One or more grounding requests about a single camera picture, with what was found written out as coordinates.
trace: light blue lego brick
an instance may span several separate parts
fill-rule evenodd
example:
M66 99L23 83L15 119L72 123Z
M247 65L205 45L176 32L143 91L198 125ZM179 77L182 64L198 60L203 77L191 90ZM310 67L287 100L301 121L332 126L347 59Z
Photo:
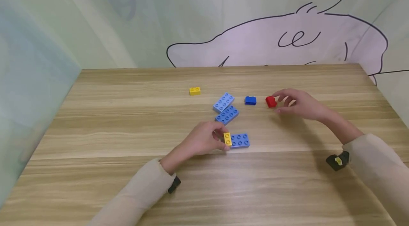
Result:
M234 101L234 96L232 96L229 93L224 94L218 102L216 102L213 105L213 110L217 111L218 113L221 113L224 111L231 103Z
M226 110L224 110L216 117L216 121L227 125L230 121L236 118L238 114L239 111L233 105L230 105Z
M231 135L231 149L248 148L250 140L247 133Z

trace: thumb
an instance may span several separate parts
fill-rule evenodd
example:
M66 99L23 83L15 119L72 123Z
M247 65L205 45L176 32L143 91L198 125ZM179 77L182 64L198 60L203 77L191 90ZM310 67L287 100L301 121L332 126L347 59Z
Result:
M221 141L219 141L219 140L217 140L217 141L215 141L215 142L216 142L216 149L221 150L221 151L228 151L228 150L230 150L230 147L229 147L226 143L221 142Z
M276 112L279 114L293 114L295 107L281 107L276 109Z

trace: black wristband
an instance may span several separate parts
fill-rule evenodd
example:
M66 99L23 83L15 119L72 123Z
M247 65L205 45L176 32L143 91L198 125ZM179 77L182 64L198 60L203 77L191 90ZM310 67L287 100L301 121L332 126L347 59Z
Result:
M175 191L175 189L180 185L180 183L181 183L180 179L178 178L178 176L176 176L175 180L173 180L172 185L168 189L168 193L172 194Z
M346 167L349 162L349 152L342 151L338 156L335 154L331 155L325 159L325 161L332 167L332 169L334 169L334 171L341 170Z

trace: hand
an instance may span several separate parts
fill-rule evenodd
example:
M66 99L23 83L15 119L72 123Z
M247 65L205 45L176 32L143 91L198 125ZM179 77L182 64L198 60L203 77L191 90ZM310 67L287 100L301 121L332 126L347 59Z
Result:
M284 106L275 110L279 114L293 114L305 119L322 122L333 113L330 108L301 90L286 88L275 92L273 96L279 96L279 102L283 101L286 97Z
M179 146L191 156L204 155L212 150L228 151L230 147L219 140L219 136L223 137L223 133L228 132L221 122L200 122Z
M229 131L221 122L200 122L183 142L161 159L160 164L172 175L180 164L195 155L207 154L212 150L228 151L230 147L219 140L219 136L227 132Z

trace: cartoon character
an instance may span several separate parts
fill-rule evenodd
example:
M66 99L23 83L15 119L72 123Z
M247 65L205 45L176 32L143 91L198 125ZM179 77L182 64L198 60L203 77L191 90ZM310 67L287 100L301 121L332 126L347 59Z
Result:
M244 22L210 41L167 48L174 67L359 63L372 80L382 70L385 35L349 14L318 11L312 2L294 13Z

